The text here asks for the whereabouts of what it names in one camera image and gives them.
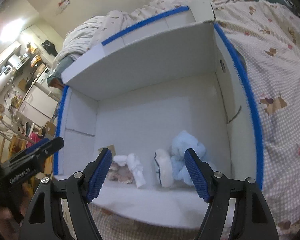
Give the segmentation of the person's left hand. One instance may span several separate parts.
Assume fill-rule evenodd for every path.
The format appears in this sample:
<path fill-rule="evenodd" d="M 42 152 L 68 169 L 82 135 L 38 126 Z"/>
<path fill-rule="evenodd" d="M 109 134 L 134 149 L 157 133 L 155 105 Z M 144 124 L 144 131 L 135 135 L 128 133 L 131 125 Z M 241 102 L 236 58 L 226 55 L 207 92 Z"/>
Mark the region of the person's left hand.
<path fill-rule="evenodd" d="M 20 225 L 15 221 L 11 211 L 0 207 L 0 234 L 4 239 L 19 239 Z"/>

